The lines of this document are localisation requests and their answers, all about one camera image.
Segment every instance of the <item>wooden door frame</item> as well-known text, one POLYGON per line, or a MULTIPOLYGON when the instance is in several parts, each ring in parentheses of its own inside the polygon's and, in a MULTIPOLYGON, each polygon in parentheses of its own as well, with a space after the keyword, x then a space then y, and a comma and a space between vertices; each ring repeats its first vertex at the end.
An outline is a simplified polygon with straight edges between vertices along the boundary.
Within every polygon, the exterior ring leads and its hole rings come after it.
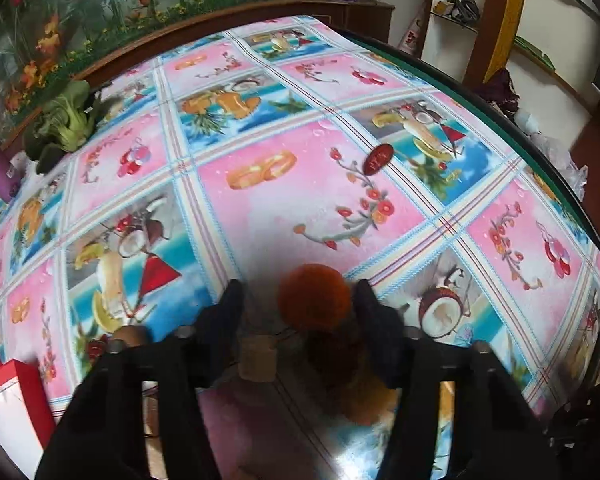
MULTIPOLYGON (((525 0, 484 0, 478 36, 462 82, 469 88, 488 81, 509 60, 525 0)), ((415 55, 422 56, 433 0, 425 0, 422 32, 415 55)))

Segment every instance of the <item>green vegetable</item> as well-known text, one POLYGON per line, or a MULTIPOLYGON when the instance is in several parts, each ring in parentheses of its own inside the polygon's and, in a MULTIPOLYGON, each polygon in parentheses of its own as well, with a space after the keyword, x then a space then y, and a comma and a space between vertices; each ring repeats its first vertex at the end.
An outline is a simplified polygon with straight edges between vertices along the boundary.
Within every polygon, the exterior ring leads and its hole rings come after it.
POLYGON ((48 173, 66 152, 77 151, 93 134, 102 102, 98 95, 87 115, 84 105, 89 94, 89 83, 70 81, 57 97, 43 105, 42 113, 25 131, 25 152, 38 161, 38 173, 48 173))

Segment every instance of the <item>glass panel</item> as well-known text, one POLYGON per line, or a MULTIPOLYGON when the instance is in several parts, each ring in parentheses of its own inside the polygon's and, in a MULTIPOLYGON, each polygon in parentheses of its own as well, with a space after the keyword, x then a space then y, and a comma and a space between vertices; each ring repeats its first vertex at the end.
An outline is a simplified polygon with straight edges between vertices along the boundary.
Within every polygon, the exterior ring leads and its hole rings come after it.
POLYGON ((5 0, 0 140, 74 73, 154 30, 259 0, 5 0))

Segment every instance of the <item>metal bolt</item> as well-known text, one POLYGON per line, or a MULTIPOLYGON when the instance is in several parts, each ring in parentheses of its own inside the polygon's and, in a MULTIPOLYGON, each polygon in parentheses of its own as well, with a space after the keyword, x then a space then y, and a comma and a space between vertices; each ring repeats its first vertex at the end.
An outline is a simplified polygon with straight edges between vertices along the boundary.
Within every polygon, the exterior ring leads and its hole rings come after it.
POLYGON ((481 339, 474 341, 471 345, 471 348, 478 352, 478 354, 488 354, 491 352, 491 347, 489 346, 489 343, 487 343, 486 341, 482 341, 481 339))
POLYGON ((188 339, 196 333, 196 329, 193 325, 180 325, 173 332, 173 335, 179 339, 188 339))
POLYGON ((107 343, 107 352, 110 354, 119 354, 126 348, 126 343, 122 339, 112 339, 107 343))
POLYGON ((402 332, 402 334, 407 339, 417 340, 422 337, 422 330, 420 330, 419 328, 417 328, 415 326, 406 326, 406 327, 404 327, 404 331, 402 332))

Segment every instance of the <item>plastic bag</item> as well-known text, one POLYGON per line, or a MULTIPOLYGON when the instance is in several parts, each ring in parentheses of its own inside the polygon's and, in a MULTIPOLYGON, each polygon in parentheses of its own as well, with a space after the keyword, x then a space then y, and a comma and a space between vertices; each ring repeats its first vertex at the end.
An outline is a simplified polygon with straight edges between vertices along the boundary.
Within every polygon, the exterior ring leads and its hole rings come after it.
POLYGON ((578 199, 582 201, 589 168, 583 166, 578 169, 571 160, 571 153, 569 153, 569 150, 564 147, 560 140, 544 136, 541 133, 533 133, 529 137, 531 138, 531 142, 544 153, 544 156, 549 159, 549 162, 554 165, 555 169, 567 181, 567 184, 573 189, 578 199))

